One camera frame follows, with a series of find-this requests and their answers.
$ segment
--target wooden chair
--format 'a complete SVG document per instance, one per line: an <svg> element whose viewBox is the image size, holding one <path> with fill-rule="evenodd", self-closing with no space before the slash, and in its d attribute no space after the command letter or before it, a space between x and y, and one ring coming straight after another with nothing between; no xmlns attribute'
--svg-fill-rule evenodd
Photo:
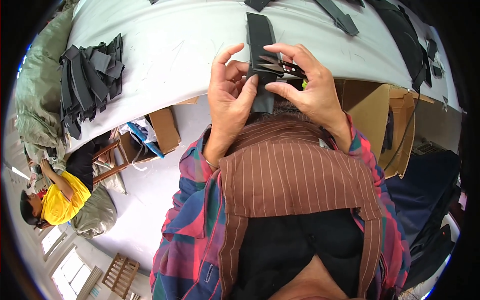
<svg viewBox="0 0 480 300"><path fill-rule="evenodd" d="M123 164L119 165L119 166L115 166L113 167L111 170L108 170L107 172L105 173L102 173L100 175L98 175L97 177L93 178L93 184L97 184L99 183L100 181L104 180L105 178L108 178L112 175L115 175L117 174L118 172L122 171L123 169L125 169L126 167L128 167L129 165L129 162L127 160L127 157L125 155L125 151L123 150L123 147L120 143L120 140L117 140L113 143L111 143L110 145L108 145L107 147L101 149L100 151L98 151L97 153L95 153L95 155L93 156L93 160L92 160L92 164L95 163L96 159L108 152L109 150L111 149L114 149L114 148L117 148L120 152L120 155L121 155L121 158L123 159Z"/></svg>
<svg viewBox="0 0 480 300"><path fill-rule="evenodd" d="M105 276L103 276L102 283L122 299L125 299L139 267L138 262L117 253Z"/></svg>

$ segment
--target blue fabric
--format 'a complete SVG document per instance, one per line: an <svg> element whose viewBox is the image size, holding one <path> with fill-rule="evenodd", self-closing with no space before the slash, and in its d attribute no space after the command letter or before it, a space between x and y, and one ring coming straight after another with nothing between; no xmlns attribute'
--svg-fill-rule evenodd
<svg viewBox="0 0 480 300"><path fill-rule="evenodd" d="M150 149L152 150L153 153L155 153L157 156L160 158L164 158L165 155L162 153L162 151L152 142L145 143L145 140L147 139L147 136L145 133L142 131L141 128L138 128L137 125L133 124L132 122L127 122L128 127L132 130L132 132L142 140L142 142Z"/></svg>
<svg viewBox="0 0 480 300"><path fill-rule="evenodd" d="M445 151L411 156L403 179L394 176L385 180L409 246L459 170L458 155Z"/></svg>

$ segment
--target black hair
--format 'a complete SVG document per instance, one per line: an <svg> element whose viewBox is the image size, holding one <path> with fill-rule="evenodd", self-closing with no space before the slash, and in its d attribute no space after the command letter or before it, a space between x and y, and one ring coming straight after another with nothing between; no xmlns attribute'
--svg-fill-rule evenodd
<svg viewBox="0 0 480 300"><path fill-rule="evenodd" d="M27 192L25 190L22 191L20 195L20 213L28 225L37 226L40 223L40 218L33 216L33 207L28 199Z"/></svg>

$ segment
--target cardboard box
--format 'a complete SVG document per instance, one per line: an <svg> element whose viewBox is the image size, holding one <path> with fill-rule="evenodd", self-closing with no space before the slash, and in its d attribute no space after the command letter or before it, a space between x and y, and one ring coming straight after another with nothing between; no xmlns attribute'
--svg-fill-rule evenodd
<svg viewBox="0 0 480 300"><path fill-rule="evenodd" d="M167 153L175 150L175 148L180 144L181 140L177 128L175 127L175 122L173 120L170 108L163 108L148 115L150 116L151 125L156 134L158 146L163 154L166 155ZM125 151L125 155L129 164L131 164L137 156L138 151L135 150L131 144L130 132L120 135L120 143ZM146 154L142 151L135 163L138 164L158 158L159 157L151 151L147 152Z"/></svg>
<svg viewBox="0 0 480 300"><path fill-rule="evenodd" d="M410 160L410 153L412 151L413 140L415 138L415 116L413 116L410 126L407 128L410 116L415 108L415 102L411 93L405 93L401 98L392 98L396 95L395 91L391 91L390 107L393 111L393 142L392 149L386 149L384 153L380 155L378 159L378 165L385 170L390 160L392 164L385 170L385 178L390 178L398 174L400 178L403 178L405 171L407 170L408 161ZM394 157L400 142L402 141L403 134L405 133L405 139L400 147L397 155Z"/></svg>
<svg viewBox="0 0 480 300"><path fill-rule="evenodd" d="M200 97L200 96L193 97L193 98L190 98L190 99L181 101L181 102L179 102L179 103L176 103L175 105L179 105L179 104L197 104L198 97Z"/></svg>
<svg viewBox="0 0 480 300"><path fill-rule="evenodd" d="M402 140L418 94L390 84L358 80L336 80L335 86L343 110L351 115L353 125L369 140L378 165L385 168ZM424 95L420 95L420 99L433 103L432 99ZM394 114L393 143L391 150L386 150L381 154L389 106ZM407 129L400 150L385 172L385 178L396 174L400 178L403 177L410 159L414 137L415 116Z"/></svg>

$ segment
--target bracelet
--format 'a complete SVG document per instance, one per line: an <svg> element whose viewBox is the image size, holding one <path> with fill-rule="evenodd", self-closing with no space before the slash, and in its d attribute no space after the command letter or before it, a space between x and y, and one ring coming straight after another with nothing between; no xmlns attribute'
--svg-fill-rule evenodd
<svg viewBox="0 0 480 300"><path fill-rule="evenodd" d="M205 160L207 162L207 164L211 167L214 167L216 169L218 169L218 166L215 166L214 164L212 164L211 162L209 162L208 160Z"/></svg>

